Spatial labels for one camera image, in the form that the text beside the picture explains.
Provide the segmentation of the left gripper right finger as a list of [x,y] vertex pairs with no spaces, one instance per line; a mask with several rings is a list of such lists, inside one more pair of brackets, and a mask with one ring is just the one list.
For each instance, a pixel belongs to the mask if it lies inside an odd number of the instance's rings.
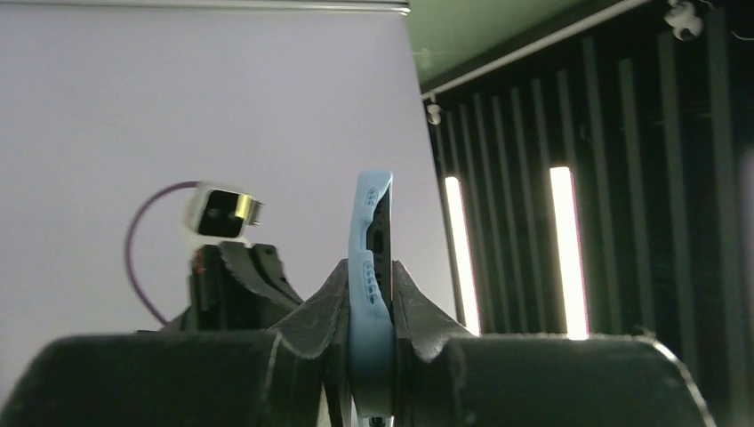
[[476,336],[393,264],[399,426],[711,426],[686,366],[646,336]]

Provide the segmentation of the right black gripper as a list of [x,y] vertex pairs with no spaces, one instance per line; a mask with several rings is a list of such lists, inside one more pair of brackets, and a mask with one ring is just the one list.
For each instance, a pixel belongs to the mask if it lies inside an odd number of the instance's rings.
[[189,304],[173,332],[267,329],[303,304],[273,245],[206,245],[189,267]]

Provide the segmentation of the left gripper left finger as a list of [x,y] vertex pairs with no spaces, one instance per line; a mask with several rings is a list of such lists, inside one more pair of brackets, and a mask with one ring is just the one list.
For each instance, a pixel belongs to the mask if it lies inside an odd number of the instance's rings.
[[46,345],[1,410],[4,426],[334,426],[348,268],[273,327],[82,335]]

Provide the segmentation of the black bare phone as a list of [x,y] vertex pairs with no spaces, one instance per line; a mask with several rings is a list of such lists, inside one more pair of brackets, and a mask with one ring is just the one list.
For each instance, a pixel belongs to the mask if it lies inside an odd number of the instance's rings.
[[375,277],[380,288],[381,298],[387,308],[390,320],[393,320],[391,196],[392,189],[388,188],[374,209],[373,220],[366,234],[366,248],[373,254]]

